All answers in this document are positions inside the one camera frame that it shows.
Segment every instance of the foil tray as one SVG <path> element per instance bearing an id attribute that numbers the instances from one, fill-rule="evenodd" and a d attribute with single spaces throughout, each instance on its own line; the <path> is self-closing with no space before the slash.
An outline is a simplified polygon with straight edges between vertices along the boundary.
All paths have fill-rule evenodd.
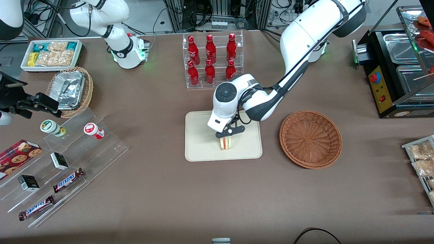
<path id="1" fill-rule="evenodd" d="M 387 34 L 383 36 L 392 62 L 396 64 L 417 64 L 410 40 L 405 33 Z"/>

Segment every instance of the wicker basket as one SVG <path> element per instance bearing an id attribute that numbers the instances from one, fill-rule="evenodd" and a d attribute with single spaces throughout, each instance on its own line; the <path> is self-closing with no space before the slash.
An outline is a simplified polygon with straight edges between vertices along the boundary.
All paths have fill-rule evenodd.
<path id="1" fill-rule="evenodd" d="M 280 127 L 280 145 L 285 154 L 305 168 L 325 168 L 338 159 L 342 137 L 325 115 L 303 110 L 289 115 Z"/>
<path id="2" fill-rule="evenodd" d="M 76 110 L 62 110 L 62 118 L 64 119 L 69 119 L 72 116 L 74 116 L 76 113 L 81 111 L 82 109 L 87 108 L 90 104 L 90 100 L 92 99 L 92 92 L 93 92 L 92 77 L 90 77 L 89 73 L 81 67 L 74 67 L 74 68 L 62 70 L 61 72 L 73 72 L 73 71 L 80 71 L 86 75 L 85 86 L 83 88 L 83 95 L 80 101 L 80 107 Z M 51 86 L 53 85 L 53 81 L 56 75 L 51 79 L 51 82 L 48 85 L 48 89 L 47 92 L 45 92 L 45 94 L 47 95 L 50 94 Z"/>

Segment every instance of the red button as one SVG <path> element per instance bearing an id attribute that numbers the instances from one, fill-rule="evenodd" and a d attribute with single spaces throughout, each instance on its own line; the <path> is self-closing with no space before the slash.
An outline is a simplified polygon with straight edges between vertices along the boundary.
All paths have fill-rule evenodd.
<path id="1" fill-rule="evenodd" d="M 375 83 L 375 82 L 378 80 L 378 76 L 377 76 L 376 74 L 373 74 L 373 75 L 371 75 L 371 76 L 369 77 L 369 80 L 370 80 L 372 83 Z"/>

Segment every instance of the table surface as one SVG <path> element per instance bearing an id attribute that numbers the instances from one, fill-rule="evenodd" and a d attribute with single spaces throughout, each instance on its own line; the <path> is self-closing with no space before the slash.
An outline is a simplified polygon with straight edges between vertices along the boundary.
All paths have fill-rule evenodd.
<path id="1" fill-rule="evenodd" d="M 379 119 L 368 80 L 352 65 L 351 40 L 331 45 L 260 124 L 259 159 L 188 162 L 185 115 L 212 109 L 212 90 L 185 87 L 182 35 L 158 36 L 150 60 L 120 68 L 103 39 L 82 39 L 79 62 L 94 80 L 90 107 L 130 148 L 37 228 L 24 228 L 0 204 L 2 243 L 292 243 L 305 228 L 334 233 L 342 243 L 433 243 L 429 200 L 401 145 L 434 134 L 433 119 Z M 246 73 L 264 86 L 284 75 L 279 44 L 244 31 Z M 26 73 L 26 92 L 45 91 L 52 73 Z M 291 162 L 279 144 L 290 113 L 311 109 L 335 122 L 340 158 L 320 170 Z M 36 112 L 0 127 L 0 151 L 19 139 L 38 142 Z M 310 232 L 300 243 L 334 243 Z"/>

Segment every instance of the coca-cola bottle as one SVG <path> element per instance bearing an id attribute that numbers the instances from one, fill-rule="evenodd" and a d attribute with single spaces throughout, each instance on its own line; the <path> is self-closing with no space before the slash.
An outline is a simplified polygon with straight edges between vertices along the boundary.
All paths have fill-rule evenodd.
<path id="1" fill-rule="evenodd" d="M 216 80 L 216 70 L 211 59 L 207 59 L 206 62 L 207 66 L 205 67 L 205 74 L 207 75 L 207 82 L 208 84 L 212 85 Z"/>
<path id="2" fill-rule="evenodd" d="M 229 62 L 229 60 L 237 57 L 237 43 L 235 43 L 235 34 L 231 33 L 229 34 L 229 41 L 227 42 L 226 46 L 226 59 Z"/>
<path id="3" fill-rule="evenodd" d="M 207 52 L 207 59 L 211 59 L 211 62 L 214 64 L 217 62 L 217 54 L 216 54 L 216 45 L 213 41 L 213 35 L 207 35 L 207 45 L 205 46 L 205 50 Z"/>
<path id="4" fill-rule="evenodd" d="M 190 60 L 194 62 L 195 65 L 199 65 L 201 63 L 201 59 L 199 58 L 199 49 L 197 48 L 196 43 L 194 43 L 194 37 L 188 36 L 188 55 L 190 56 Z"/>
<path id="5" fill-rule="evenodd" d="M 234 77 L 236 71 L 237 70 L 233 66 L 233 59 L 229 60 L 226 67 L 226 80 L 230 80 L 232 77 Z"/>
<path id="6" fill-rule="evenodd" d="M 199 73 L 197 72 L 196 67 L 194 66 L 193 61 L 189 60 L 187 62 L 188 69 L 188 78 L 190 80 L 190 83 L 192 86 L 198 86 L 199 85 Z"/>

